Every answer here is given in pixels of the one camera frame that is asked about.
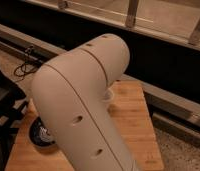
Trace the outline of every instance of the black cable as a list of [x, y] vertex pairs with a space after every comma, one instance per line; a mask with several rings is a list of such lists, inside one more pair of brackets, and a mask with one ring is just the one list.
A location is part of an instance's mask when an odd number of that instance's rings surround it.
[[35, 73], [37, 71], [37, 67], [33, 67], [28, 70], [27, 66], [29, 65], [36, 65], [37, 63], [40, 64], [41, 61], [39, 59], [31, 60], [30, 55], [34, 52], [34, 46], [31, 45], [27, 49], [25, 49], [24, 52], [24, 63], [15, 68], [14, 70], [14, 76], [19, 77], [20, 79], [15, 82], [20, 82], [25, 79], [25, 77], [29, 74]]

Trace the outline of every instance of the black chair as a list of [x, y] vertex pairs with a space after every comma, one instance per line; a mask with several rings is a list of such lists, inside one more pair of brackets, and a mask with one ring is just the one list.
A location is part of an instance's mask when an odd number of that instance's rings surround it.
[[9, 80], [0, 70], [0, 120], [5, 117], [5, 121], [0, 123], [0, 145], [4, 164], [9, 155], [8, 138], [11, 134], [16, 134], [16, 128], [11, 128], [15, 120], [21, 120], [23, 114], [21, 110], [27, 104], [24, 101], [18, 109], [13, 106], [16, 100], [24, 99], [25, 93], [11, 80]]

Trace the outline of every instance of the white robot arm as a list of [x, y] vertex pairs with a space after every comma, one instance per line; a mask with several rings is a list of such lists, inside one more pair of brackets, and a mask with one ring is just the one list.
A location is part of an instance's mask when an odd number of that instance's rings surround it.
[[129, 63], [125, 42], [105, 34], [45, 63], [32, 94], [37, 111], [76, 171], [138, 171], [105, 104]]

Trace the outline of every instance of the wooden table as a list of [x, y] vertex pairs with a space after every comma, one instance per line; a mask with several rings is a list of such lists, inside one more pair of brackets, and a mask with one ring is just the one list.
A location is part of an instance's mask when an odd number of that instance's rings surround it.
[[[140, 83], [116, 82], [112, 89], [115, 98], [109, 112], [136, 161], [145, 171], [163, 170], [161, 154]], [[12, 148], [6, 171], [73, 171], [56, 145], [40, 148], [31, 143], [28, 131], [36, 115], [31, 101]]]

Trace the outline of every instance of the floor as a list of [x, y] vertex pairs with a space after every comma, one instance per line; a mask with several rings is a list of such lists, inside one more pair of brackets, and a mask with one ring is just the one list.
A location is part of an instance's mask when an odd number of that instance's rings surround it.
[[[15, 58], [0, 50], [0, 68], [3, 73], [13, 81], [19, 78], [13, 75], [14, 69], [22, 63]], [[33, 75], [28, 75], [18, 85], [25, 91], [27, 98], [31, 97], [30, 84]], [[158, 144], [161, 150], [165, 165], [165, 171], [200, 171], [200, 149], [192, 146], [189, 142], [184, 142], [173, 134], [168, 134], [162, 129], [155, 128]], [[0, 171], [1, 171], [1, 153], [0, 153]]]

